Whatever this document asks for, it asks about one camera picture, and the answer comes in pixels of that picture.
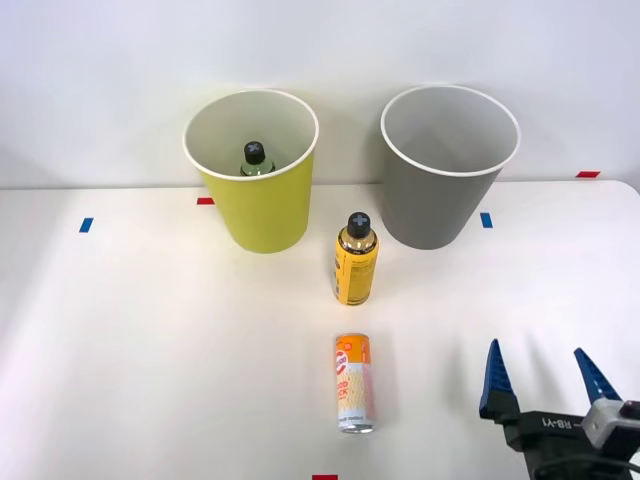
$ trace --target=can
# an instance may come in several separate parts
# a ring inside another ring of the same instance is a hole
[[[375,408],[369,337],[347,333],[336,338],[338,428],[343,433],[371,433]]]

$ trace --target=yellow cup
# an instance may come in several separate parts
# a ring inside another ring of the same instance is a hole
[[[189,123],[184,148],[200,170],[233,239],[252,252],[279,252],[307,229],[318,119],[299,98],[278,90],[222,97]],[[243,148],[264,145],[276,171],[243,177]]]

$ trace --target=bottle cap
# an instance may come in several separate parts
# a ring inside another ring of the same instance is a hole
[[[264,147],[260,142],[249,142],[244,146],[244,159],[251,165],[258,165],[265,159]]]
[[[364,238],[371,231],[371,219],[364,212],[352,213],[347,223],[347,233],[353,238]]]

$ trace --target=white wall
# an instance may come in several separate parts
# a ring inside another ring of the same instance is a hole
[[[242,86],[316,109],[316,182],[374,181],[384,104],[434,81],[519,118],[503,178],[640,186],[639,21],[637,0],[3,0],[0,187],[197,184],[182,129]]]

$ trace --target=cable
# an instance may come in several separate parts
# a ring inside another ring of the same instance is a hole
[[[542,471],[549,468],[560,467],[567,463],[595,463],[598,465],[607,465],[609,467],[623,468],[640,474],[640,466],[634,463],[623,462],[622,460],[614,460],[611,458],[596,457],[595,455],[570,455],[568,457],[541,463],[537,468],[533,469],[531,476],[534,480],[539,480],[540,473]]]

